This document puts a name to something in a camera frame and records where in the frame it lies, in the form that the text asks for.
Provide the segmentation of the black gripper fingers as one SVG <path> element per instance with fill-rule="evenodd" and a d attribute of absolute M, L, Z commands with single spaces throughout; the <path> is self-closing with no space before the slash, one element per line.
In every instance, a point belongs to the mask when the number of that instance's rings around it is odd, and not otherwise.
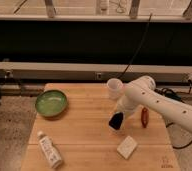
<path fill-rule="evenodd" d="M 123 122 L 124 114 L 122 112 L 115 113 L 109 121 L 109 126 L 115 130 L 119 130 Z"/>

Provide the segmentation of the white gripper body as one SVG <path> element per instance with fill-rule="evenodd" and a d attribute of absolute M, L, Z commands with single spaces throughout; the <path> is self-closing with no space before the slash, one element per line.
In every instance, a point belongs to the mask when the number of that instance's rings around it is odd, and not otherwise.
<path fill-rule="evenodd" d="M 116 103 L 115 112 L 116 113 L 121 112 L 123 114 L 123 118 L 127 119 L 128 117 L 130 117 L 135 113 L 137 107 L 138 107 L 137 102 L 123 95 Z"/>

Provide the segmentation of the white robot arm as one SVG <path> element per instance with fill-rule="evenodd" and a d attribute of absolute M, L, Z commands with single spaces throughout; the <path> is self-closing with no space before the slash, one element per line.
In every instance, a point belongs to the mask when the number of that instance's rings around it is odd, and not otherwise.
<path fill-rule="evenodd" d="M 150 76 L 141 76 L 127 83 L 123 95 L 117 101 L 109 126 L 119 130 L 122 122 L 139 105 L 143 105 L 192 133 L 192 106 L 160 95 L 155 89 L 155 80 Z"/>

